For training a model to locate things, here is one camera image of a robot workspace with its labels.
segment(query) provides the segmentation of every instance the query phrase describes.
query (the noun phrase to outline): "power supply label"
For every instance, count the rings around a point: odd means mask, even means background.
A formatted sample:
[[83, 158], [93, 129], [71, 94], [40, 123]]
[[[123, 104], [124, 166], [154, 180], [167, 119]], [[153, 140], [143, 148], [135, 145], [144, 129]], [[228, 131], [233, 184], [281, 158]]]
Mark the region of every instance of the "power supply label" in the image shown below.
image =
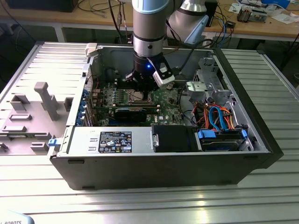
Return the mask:
[[131, 153], [132, 132], [101, 132], [100, 153]]

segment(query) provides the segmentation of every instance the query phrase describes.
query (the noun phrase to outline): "robotic arm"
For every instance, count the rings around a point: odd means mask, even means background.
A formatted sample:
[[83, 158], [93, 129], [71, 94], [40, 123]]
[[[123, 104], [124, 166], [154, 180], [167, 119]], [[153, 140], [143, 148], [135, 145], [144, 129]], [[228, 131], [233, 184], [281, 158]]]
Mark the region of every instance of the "robotic arm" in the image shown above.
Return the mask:
[[205, 0], [132, 0], [134, 8], [134, 68], [126, 76], [134, 89], [144, 93], [175, 80], [163, 56], [165, 28], [170, 26], [185, 43], [195, 44], [206, 26]]

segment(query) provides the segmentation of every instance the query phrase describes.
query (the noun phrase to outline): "circuit board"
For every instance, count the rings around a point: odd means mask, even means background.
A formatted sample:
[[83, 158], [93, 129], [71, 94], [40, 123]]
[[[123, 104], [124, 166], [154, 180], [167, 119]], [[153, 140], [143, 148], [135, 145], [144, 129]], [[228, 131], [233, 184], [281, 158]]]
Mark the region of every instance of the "circuit board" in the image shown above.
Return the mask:
[[[178, 88], [161, 88], [149, 92], [132, 89], [120, 89], [112, 83], [100, 87], [97, 99], [93, 99], [98, 126], [151, 126], [151, 125], [185, 125], [178, 106]], [[119, 123], [115, 121], [115, 111], [120, 108], [143, 109], [146, 121], [136, 123]]]

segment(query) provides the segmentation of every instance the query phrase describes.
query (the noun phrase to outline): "blue cable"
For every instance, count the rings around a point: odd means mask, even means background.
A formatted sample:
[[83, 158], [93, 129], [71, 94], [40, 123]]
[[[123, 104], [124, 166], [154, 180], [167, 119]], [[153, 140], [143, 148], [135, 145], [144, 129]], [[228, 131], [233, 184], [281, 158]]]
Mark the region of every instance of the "blue cable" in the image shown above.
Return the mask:
[[212, 126], [213, 126], [214, 128], [216, 128], [217, 131], [220, 131], [219, 127], [217, 127], [217, 126], [214, 124], [213, 119], [212, 119], [212, 112], [213, 112], [213, 109], [218, 110], [218, 113], [219, 113], [219, 120], [220, 120], [221, 127], [222, 127], [223, 130], [227, 130], [228, 128], [226, 127], [225, 122], [224, 122], [224, 120], [223, 120], [222, 112], [221, 112], [220, 108], [218, 108], [218, 107], [213, 106], [213, 107], [210, 109], [210, 112], [209, 112], [209, 120], [210, 120], [210, 123], [212, 124]]
[[221, 46], [223, 45], [224, 39], [225, 39], [226, 27], [225, 27], [224, 21], [220, 18], [218, 18], [218, 19], [222, 22], [223, 29], [224, 29], [224, 35], [223, 35], [222, 41], [221, 41], [220, 46], [219, 46], [219, 48], [221, 48]]

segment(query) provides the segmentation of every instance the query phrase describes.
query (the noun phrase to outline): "workbench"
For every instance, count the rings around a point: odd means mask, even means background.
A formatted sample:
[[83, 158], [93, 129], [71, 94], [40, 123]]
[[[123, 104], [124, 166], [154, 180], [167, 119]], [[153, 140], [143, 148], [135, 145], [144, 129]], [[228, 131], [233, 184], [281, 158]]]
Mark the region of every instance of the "workbench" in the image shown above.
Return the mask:
[[[106, 0], [91, 0], [91, 4], [106, 3]], [[229, 5], [234, 0], [221, 0], [220, 7], [228, 20], [236, 22], [235, 30], [232, 34], [234, 38], [276, 40], [276, 41], [294, 41], [299, 32], [299, 23], [284, 24], [273, 18], [267, 18], [266, 23], [249, 22], [241, 23], [237, 21], [237, 14], [228, 12]], [[59, 42], [66, 42], [63, 28], [87, 28], [87, 29], [110, 29], [115, 30], [109, 10], [106, 10], [106, 17], [86, 12], [78, 7], [72, 13], [61, 13], [41, 10], [10, 9], [5, 3], [6, 9], [20, 23], [32, 26], [47, 26], [55, 29]], [[88, 1], [84, 1], [82, 8], [90, 10]], [[114, 7], [114, 15], [117, 16], [118, 7]], [[290, 4], [289, 10], [299, 10], [299, 5]], [[125, 14], [128, 30], [133, 30], [133, 8], [131, 4], [125, 4]], [[0, 23], [15, 24], [15, 21], [0, 8]], [[207, 38], [218, 36], [222, 28], [217, 20], [214, 20], [212, 26], [205, 29], [204, 35]]]

